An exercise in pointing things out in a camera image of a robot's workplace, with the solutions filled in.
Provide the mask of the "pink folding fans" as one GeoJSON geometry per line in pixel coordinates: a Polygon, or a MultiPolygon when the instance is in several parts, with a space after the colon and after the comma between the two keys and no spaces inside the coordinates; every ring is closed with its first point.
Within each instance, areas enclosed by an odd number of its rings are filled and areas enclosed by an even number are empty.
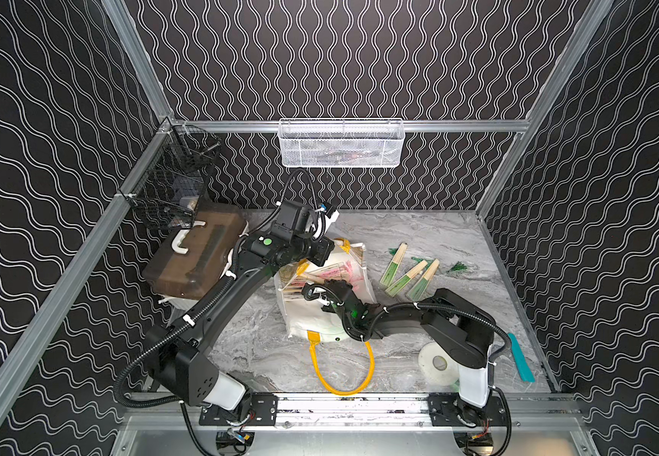
{"type": "Polygon", "coordinates": [[[285,296],[299,294],[305,284],[314,280],[321,283],[329,280],[344,280],[353,286],[364,283],[361,269],[352,260],[335,262],[323,267],[317,267],[304,260],[296,268],[289,269],[285,274],[281,273],[280,279],[287,279],[280,288],[285,296]]]}

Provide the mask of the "white tote bag yellow handles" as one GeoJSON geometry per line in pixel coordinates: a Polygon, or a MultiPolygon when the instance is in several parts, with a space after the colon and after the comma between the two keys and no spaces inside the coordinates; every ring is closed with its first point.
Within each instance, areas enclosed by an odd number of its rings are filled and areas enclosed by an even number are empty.
{"type": "MultiPolygon", "coordinates": [[[[335,247],[324,266],[345,260],[354,261],[362,271],[364,283],[362,285],[352,285],[353,291],[363,302],[374,303],[376,298],[367,274],[367,262],[365,261],[365,251],[367,249],[365,245],[361,242],[350,242],[341,237],[340,239],[335,239],[334,243],[335,247]]],[[[369,359],[369,368],[365,380],[352,391],[335,389],[321,374],[317,348],[321,343],[333,343],[348,339],[348,335],[345,333],[339,317],[329,307],[329,303],[323,299],[306,301],[302,297],[301,292],[299,294],[285,296],[280,291],[282,283],[287,281],[287,279],[280,279],[280,274],[285,274],[289,269],[296,268],[300,262],[282,267],[274,277],[279,308],[287,326],[287,333],[291,337],[308,340],[314,372],[329,393],[344,397],[361,393],[369,386],[375,371],[375,359],[371,347],[369,345],[365,346],[367,347],[369,359]]]]}

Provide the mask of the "green folding fan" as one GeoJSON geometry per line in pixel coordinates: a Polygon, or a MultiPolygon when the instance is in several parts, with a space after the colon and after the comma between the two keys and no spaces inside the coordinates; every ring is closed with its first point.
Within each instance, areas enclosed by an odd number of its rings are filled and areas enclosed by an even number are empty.
{"type": "Polygon", "coordinates": [[[386,294],[389,296],[397,296],[397,294],[399,294],[399,292],[401,292],[403,288],[407,287],[407,285],[409,285],[412,279],[418,277],[418,275],[420,275],[420,273],[422,273],[427,266],[428,266],[427,260],[420,261],[413,268],[408,270],[402,277],[391,283],[386,288],[386,294]]]}
{"type": "Polygon", "coordinates": [[[435,275],[441,271],[444,275],[454,275],[456,273],[462,273],[468,270],[468,266],[460,261],[457,261],[452,266],[448,267],[446,270],[441,268],[441,262],[434,258],[430,265],[424,269],[421,273],[420,278],[416,281],[413,287],[405,294],[410,300],[418,301],[424,297],[428,285],[434,279],[435,275]]]}
{"type": "Polygon", "coordinates": [[[396,249],[392,250],[392,259],[379,281],[381,286],[387,288],[394,282],[406,251],[407,244],[405,242],[402,242],[396,249]]]}

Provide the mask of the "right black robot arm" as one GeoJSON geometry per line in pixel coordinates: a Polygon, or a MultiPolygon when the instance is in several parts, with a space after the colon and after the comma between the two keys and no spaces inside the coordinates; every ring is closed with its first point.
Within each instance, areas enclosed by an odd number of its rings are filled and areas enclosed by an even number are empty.
{"type": "Polygon", "coordinates": [[[307,283],[306,301],[320,300],[339,317],[346,335],[360,342],[395,334],[425,333],[458,365],[455,412],[464,425],[483,424],[491,395],[491,366],[512,347],[492,315],[459,294],[439,288],[429,298],[389,305],[365,303],[344,280],[307,283]]]}

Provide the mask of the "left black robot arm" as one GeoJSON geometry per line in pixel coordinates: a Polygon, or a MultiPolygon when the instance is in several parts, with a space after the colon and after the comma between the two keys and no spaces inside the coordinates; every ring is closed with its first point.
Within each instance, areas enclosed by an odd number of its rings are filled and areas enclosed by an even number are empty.
{"type": "Polygon", "coordinates": [[[240,237],[228,255],[224,274],[192,308],[168,327],[149,332],[146,348],[114,382],[114,399],[130,409],[146,409],[180,402],[223,410],[242,406],[247,387],[221,372],[208,353],[225,327],[255,292],[285,266],[307,260],[322,266],[335,244],[327,229],[339,212],[328,203],[318,208],[284,201],[267,218],[268,228],[240,237]],[[127,380],[145,368],[169,391],[151,400],[130,397],[127,380]]]}

